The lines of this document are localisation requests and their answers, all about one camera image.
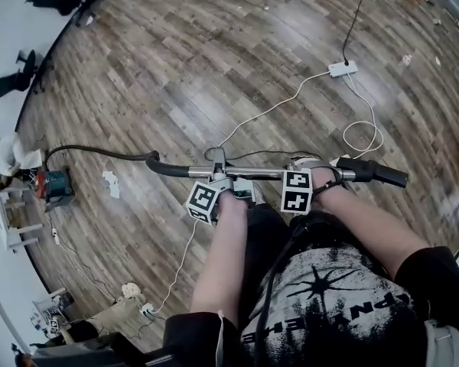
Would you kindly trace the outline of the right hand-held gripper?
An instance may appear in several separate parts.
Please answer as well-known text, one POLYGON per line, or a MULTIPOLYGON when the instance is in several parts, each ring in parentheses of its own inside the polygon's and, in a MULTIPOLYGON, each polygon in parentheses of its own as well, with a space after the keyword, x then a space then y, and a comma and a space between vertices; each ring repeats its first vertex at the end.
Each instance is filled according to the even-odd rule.
POLYGON ((282 178, 281 211, 283 213, 309 213, 312 198, 311 170, 331 165, 317 158, 292 158, 293 171, 285 171, 282 178))

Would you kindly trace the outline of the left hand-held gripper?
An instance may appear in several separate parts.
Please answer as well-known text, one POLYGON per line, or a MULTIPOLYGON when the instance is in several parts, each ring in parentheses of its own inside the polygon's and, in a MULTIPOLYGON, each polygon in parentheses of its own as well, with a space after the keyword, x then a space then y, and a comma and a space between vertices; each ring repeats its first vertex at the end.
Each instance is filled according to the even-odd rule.
POLYGON ((243 178, 226 177, 226 155, 222 147, 213 150, 213 181, 196 181, 190 191, 186 208, 191 218, 206 224, 216 224, 219 216, 217 200, 224 191, 230 191, 238 200, 256 202, 253 183, 243 178))

